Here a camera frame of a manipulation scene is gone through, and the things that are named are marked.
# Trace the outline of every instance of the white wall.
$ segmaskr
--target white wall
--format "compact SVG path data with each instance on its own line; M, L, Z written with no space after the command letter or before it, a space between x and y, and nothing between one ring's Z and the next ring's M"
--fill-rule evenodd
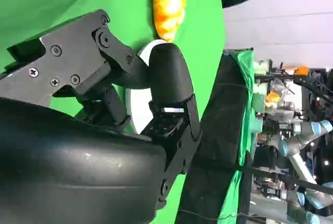
M249 0L224 9L225 48L279 65L333 67L333 0Z

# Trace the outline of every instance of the cable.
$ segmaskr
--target cable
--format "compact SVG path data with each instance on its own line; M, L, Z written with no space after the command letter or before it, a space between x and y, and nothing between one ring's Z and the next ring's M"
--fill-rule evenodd
M266 223L266 221L257 219L257 218L266 218L264 216L249 216L249 215L246 215L244 213L238 213L238 215L228 215L226 217L220 217L220 218L209 218L209 217L200 215L200 214L198 214L196 212L192 212L192 211L188 211L188 210L184 210L184 209L179 209L178 212L184 212L184 213L187 213L187 214L195 215L195 216L198 216L198 217L200 217L202 219L206 219L206 220L225 220L225 219L228 219L230 217L238 218L240 215L243 215L243 216L246 216L247 218L254 219L254 220L258 221L258 222Z
M321 84L325 89L327 89L331 94L333 94L333 91L330 90L325 84L318 82L319 84Z

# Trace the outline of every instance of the screw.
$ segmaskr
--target screw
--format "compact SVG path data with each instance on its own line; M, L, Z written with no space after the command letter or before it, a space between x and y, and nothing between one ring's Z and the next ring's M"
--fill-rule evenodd
M99 43L104 47L108 48L111 46L111 41L108 33L102 33L99 35Z
M53 45L51 46L51 49L50 49L52 55L54 56L60 56L61 55L61 48L58 46L58 45Z
M168 189L169 189L168 182L167 182L167 180L164 180L162 183L161 194L165 195L165 193L168 191Z
M31 77L37 77L38 74L39 74L39 72L38 72L37 69L35 69L35 68L30 68L30 69L29 69L29 75L30 75Z
M108 18L106 16L101 16L102 24L107 24Z
M80 83L80 77L77 74L71 76L71 83L73 85L78 85Z
M132 62L132 57L131 56L126 56L126 63L131 64Z
M54 77L50 80L51 86L57 87L59 85L59 79Z

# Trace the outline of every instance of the robotic hand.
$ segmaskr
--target robotic hand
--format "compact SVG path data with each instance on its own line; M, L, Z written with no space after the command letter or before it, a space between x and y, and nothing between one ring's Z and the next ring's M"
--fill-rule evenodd
M109 31L103 10L9 48L0 76L0 223L149 223L200 142L180 50L156 46L149 67ZM112 84L151 87L153 120L141 134ZM75 96L73 118L48 108ZM169 113L167 108L180 108Z

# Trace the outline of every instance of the orange object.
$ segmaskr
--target orange object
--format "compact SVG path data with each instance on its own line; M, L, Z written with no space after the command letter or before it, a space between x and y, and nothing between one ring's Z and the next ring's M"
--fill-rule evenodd
M280 101L280 96L274 91L270 91L270 93L266 96L267 103L277 103L278 101Z
M152 0L152 5L158 36L172 42L184 20L186 0Z
M296 76L307 76L309 74L309 68L307 66L299 66L295 70Z
M293 70L295 76L307 76L309 74L309 68L307 66L299 67L284 67L285 70Z

